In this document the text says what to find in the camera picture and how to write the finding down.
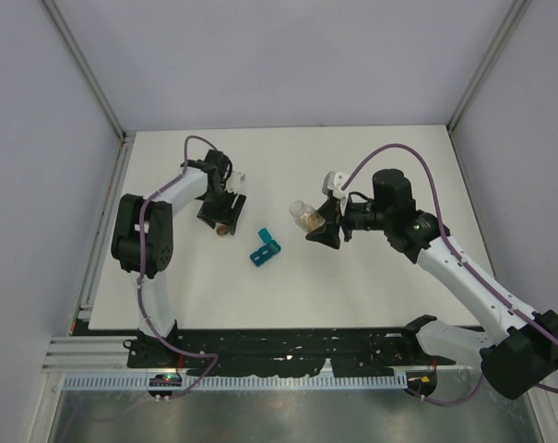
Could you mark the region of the clear bottle cap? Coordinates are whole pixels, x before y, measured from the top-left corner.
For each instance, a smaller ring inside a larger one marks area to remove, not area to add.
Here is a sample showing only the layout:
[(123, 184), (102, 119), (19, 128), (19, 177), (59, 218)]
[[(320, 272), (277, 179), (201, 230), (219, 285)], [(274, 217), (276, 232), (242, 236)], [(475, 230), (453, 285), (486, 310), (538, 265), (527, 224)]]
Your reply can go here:
[(216, 233), (219, 236), (225, 236), (229, 234), (229, 230), (225, 225), (219, 225), (216, 229)]

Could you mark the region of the clear pill bottle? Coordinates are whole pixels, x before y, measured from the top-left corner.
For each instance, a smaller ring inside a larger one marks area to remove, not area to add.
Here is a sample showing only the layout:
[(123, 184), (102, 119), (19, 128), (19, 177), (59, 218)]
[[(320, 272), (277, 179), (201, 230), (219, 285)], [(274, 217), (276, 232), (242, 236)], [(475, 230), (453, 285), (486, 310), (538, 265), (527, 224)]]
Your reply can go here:
[(326, 224), (325, 218), (314, 207), (301, 200), (290, 205), (290, 215), (305, 233), (311, 233)]

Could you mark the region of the teal pill organizer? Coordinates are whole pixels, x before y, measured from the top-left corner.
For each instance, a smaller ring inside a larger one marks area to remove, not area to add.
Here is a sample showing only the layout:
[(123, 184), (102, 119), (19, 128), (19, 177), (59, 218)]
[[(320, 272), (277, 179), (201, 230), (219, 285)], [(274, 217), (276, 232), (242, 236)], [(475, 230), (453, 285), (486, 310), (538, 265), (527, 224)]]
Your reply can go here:
[(267, 228), (258, 231), (258, 236), (262, 245), (250, 255), (251, 262), (257, 267), (261, 267), (281, 251), (281, 246), (273, 238)]

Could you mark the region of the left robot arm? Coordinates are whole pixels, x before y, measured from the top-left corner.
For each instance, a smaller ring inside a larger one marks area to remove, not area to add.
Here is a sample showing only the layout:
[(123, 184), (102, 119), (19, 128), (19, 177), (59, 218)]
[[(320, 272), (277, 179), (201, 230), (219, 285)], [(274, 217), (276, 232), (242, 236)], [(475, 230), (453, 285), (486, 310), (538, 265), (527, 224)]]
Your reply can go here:
[(246, 196), (227, 187), (232, 175), (230, 158), (211, 149), (203, 160), (185, 161), (169, 183), (151, 194), (121, 197), (111, 254), (135, 280), (140, 313), (136, 337), (124, 342), (129, 367), (169, 367), (179, 360), (181, 341), (165, 274), (173, 257), (173, 219), (198, 200), (199, 220), (235, 234)]

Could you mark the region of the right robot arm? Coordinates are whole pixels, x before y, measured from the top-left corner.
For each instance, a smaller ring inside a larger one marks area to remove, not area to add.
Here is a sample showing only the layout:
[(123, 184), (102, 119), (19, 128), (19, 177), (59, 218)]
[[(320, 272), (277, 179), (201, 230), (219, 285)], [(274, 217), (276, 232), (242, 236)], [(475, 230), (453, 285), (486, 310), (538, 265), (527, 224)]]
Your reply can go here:
[(353, 202), (348, 175), (330, 172), (319, 208), (322, 223), (307, 240), (334, 249), (355, 231), (381, 231), (393, 249), (430, 273), (478, 320), (482, 330), (454, 327), (432, 316), (407, 326), (402, 356), (420, 364), (440, 356), (480, 369), (503, 397), (516, 400), (558, 370), (558, 314), (519, 300), (462, 250), (432, 213), (418, 210), (410, 181), (397, 169), (374, 173), (374, 195)]

